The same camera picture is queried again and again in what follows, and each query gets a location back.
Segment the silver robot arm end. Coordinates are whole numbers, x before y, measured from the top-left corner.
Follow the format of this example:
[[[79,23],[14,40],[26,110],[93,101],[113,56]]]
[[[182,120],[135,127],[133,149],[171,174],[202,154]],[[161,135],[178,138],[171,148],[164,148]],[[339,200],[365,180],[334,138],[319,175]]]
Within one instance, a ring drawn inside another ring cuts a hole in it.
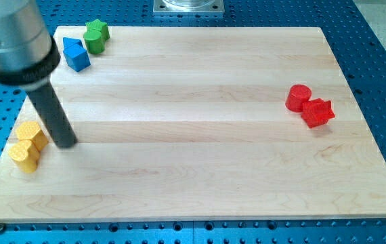
[[[0,84],[38,89],[59,63],[37,2],[0,0]]]

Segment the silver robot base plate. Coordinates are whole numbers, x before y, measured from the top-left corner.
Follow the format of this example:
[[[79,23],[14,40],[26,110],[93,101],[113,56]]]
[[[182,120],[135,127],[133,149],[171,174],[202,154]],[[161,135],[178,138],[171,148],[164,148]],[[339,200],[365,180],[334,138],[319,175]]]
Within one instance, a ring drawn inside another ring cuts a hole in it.
[[[224,0],[153,0],[154,14],[223,14]]]

